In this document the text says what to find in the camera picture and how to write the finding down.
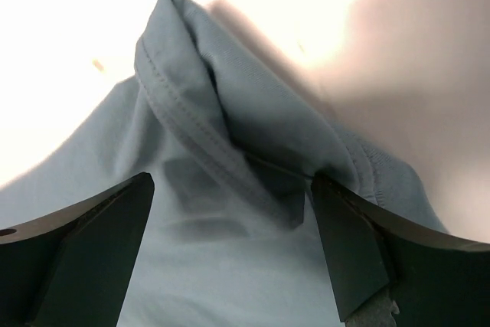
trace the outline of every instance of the white surface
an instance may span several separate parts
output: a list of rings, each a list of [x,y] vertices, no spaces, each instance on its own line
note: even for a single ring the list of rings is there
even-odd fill
[[[0,184],[49,155],[132,74],[154,3],[0,0]],[[316,106],[413,165],[452,232],[490,241],[488,5],[221,0],[210,10],[317,95]],[[236,9],[243,14],[232,16]]]

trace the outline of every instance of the blue-gray cloth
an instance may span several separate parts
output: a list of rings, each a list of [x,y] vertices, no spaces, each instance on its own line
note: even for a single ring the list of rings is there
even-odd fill
[[[342,325],[304,191],[243,150],[441,228],[410,166],[319,115],[191,0],[158,0],[135,68],[0,192],[2,228],[152,174],[119,326]]]

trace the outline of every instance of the folded fabric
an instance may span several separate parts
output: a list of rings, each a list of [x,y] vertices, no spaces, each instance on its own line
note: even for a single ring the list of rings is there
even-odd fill
[[[0,192],[2,228],[152,174],[120,326],[342,325],[302,176],[442,229],[410,166],[314,111],[193,1],[158,0],[135,69]]]

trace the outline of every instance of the screw hole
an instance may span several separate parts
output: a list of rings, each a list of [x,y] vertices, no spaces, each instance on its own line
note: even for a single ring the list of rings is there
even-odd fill
[[[15,234],[17,231],[15,229],[3,229],[0,230],[0,237],[6,237],[7,235]]]

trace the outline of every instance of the garment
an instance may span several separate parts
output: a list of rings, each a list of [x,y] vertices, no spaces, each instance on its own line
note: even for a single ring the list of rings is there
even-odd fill
[[[120,326],[337,326],[300,178],[442,229],[410,166],[319,115],[191,0],[158,0],[114,87],[45,162],[0,192],[0,227],[139,172],[155,197]]]

